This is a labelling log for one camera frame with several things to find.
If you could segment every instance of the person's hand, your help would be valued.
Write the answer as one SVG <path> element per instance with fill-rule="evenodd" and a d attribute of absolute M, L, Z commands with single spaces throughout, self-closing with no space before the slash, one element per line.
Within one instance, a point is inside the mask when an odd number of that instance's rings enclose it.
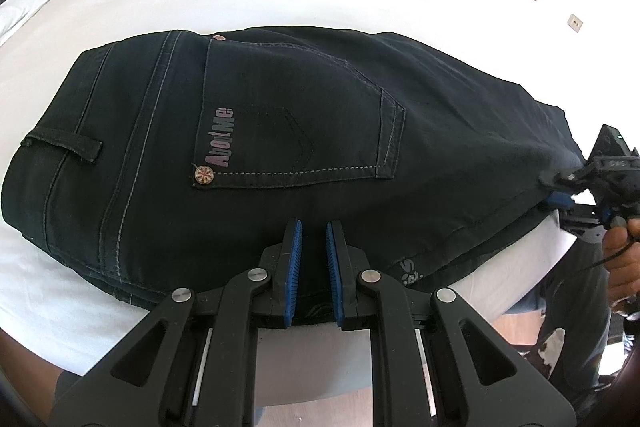
<path fill-rule="evenodd" d="M 602 241 L 604 257 L 610 257 L 624 248 L 633 237 L 640 238 L 640 219 L 630 219 L 628 230 L 614 227 L 607 231 Z M 622 313 L 624 300 L 640 292 L 640 243 L 634 243 L 620 257 L 605 263 L 609 271 L 609 305 L 616 313 Z"/>

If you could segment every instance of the black jeans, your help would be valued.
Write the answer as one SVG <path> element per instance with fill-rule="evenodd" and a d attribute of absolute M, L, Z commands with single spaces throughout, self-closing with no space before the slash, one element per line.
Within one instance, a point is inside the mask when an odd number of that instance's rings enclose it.
<path fill-rule="evenodd" d="M 602 245 L 576 240 L 565 256 L 538 285 L 546 301 L 541 340 L 564 328 L 564 347 L 551 383 L 569 401 L 598 384 L 600 359 L 607 346 L 611 311 L 607 299 L 608 272 L 602 266 L 571 276 L 602 259 Z"/>

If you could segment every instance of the triangular cutout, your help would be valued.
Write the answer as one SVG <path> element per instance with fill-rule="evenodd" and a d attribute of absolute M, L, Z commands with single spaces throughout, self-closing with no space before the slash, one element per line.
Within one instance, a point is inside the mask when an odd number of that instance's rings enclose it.
<path fill-rule="evenodd" d="M 511 360 L 505 357 L 473 322 L 462 321 L 460 329 L 482 385 L 489 386 L 516 374 Z"/>
<path fill-rule="evenodd" d="M 136 387 L 143 387 L 154 367 L 165 333 L 166 324 L 156 324 L 113 366 L 111 376 Z"/>

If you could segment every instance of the floor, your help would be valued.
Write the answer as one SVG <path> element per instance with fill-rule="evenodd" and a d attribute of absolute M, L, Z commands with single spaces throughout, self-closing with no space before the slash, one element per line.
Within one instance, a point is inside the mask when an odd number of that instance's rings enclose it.
<path fill-rule="evenodd" d="M 503 315 L 495 329 L 511 344 L 534 344 L 542 325 L 540 312 Z M 371 427 L 371 389 L 291 405 L 267 407 L 258 427 Z"/>

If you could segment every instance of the union jack button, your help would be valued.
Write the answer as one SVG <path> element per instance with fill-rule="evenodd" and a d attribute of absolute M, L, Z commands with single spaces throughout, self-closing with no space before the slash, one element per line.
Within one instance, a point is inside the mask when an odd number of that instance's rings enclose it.
<path fill-rule="evenodd" d="M 213 171 L 211 170 L 211 167 L 201 165 L 193 173 L 193 177 L 196 178 L 196 181 L 200 185 L 209 185 L 210 182 L 213 181 Z"/>

